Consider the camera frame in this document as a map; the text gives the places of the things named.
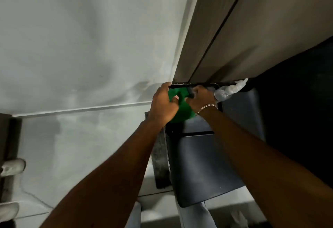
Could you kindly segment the person's right hand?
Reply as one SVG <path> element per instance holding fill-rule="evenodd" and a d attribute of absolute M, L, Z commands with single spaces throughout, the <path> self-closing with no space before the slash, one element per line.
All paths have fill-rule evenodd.
<path fill-rule="evenodd" d="M 213 112 L 218 111 L 215 102 L 214 93 L 209 91 L 206 87 L 198 85 L 193 88 L 194 97 L 197 99 L 197 107 L 191 107 L 192 110 L 201 117 L 206 117 Z"/>

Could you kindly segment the person's left hand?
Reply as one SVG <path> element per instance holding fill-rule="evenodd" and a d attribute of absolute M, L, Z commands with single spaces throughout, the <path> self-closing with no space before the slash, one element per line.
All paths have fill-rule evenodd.
<path fill-rule="evenodd" d="M 170 104 L 168 91 L 171 84 L 171 82 L 162 83 L 152 98 L 148 120 L 158 130 L 170 122 L 178 111 L 178 107 L 172 107 Z"/>

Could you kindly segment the green cleaning cloth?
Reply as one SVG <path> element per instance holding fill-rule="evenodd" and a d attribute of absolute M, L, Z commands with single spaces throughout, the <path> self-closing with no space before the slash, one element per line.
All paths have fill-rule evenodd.
<path fill-rule="evenodd" d="M 172 88 L 168 91 L 169 100 L 171 101 L 174 96 L 178 96 L 178 111 L 170 123 L 181 123 L 195 116 L 194 111 L 185 101 L 185 98 L 193 98 L 194 94 L 190 88 Z"/>

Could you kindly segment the person's right forearm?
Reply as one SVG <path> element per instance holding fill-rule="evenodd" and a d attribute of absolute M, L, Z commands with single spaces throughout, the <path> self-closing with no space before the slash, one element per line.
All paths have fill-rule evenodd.
<path fill-rule="evenodd" d="M 333 189 L 223 112 L 203 117 L 273 228 L 333 228 Z"/>

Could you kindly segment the person's left forearm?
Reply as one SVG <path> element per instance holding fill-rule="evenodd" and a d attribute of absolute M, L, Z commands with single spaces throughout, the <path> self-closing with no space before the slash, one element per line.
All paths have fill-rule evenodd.
<path fill-rule="evenodd" d="M 144 120 L 113 155 L 60 201 L 40 228 L 124 228 L 153 145 L 166 124 L 157 118 Z"/>

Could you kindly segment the clear plastic spray bottle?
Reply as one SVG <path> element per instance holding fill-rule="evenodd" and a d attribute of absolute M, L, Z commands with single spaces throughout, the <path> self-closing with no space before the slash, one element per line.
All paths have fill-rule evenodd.
<path fill-rule="evenodd" d="M 225 101 L 231 96 L 240 90 L 242 90 L 248 81 L 248 78 L 245 78 L 243 80 L 235 81 L 235 84 L 229 85 L 229 86 L 222 86 L 214 91 L 214 97 L 217 102 Z"/>

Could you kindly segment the black mini fridge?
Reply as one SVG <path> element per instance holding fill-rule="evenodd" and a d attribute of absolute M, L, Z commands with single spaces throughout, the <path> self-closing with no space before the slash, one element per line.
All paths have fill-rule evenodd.
<path fill-rule="evenodd" d="M 253 87 L 218 103 L 240 127 L 263 141 L 265 131 L 259 94 Z M 244 186 L 209 124 L 200 116 L 164 128 L 170 180 L 176 200 L 185 208 Z"/>

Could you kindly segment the grey speckled stone slab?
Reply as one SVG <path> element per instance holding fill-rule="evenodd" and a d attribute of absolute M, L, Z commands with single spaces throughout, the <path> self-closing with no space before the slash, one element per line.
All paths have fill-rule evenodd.
<path fill-rule="evenodd" d="M 164 189 L 172 185 L 170 180 L 168 152 L 166 146 L 165 129 L 162 128 L 153 145 L 152 166 L 157 189 Z"/>

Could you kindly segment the brown wooden cabinet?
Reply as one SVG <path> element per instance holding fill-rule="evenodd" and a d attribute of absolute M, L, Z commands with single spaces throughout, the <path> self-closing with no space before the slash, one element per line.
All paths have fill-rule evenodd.
<path fill-rule="evenodd" d="M 256 77 L 333 36 L 333 0 L 197 0 L 173 81 Z"/>

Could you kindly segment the dark shoe rack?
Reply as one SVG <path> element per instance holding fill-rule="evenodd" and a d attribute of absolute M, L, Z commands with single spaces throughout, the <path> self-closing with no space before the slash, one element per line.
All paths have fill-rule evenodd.
<path fill-rule="evenodd" d="M 4 161 L 18 159 L 22 120 L 0 113 L 0 169 Z M 0 203 L 12 201 L 14 177 L 0 177 Z M 16 228 L 14 219 L 0 223 L 0 228 Z"/>

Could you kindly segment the white shoe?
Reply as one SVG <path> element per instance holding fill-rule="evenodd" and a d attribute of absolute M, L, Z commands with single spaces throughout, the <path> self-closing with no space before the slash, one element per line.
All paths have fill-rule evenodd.
<path fill-rule="evenodd" d="M 19 212 L 18 202 L 0 203 L 0 223 L 12 220 Z"/>
<path fill-rule="evenodd" d="M 14 176 L 23 173 L 26 168 L 26 161 L 18 158 L 4 161 L 0 169 L 0 177 Z"/>

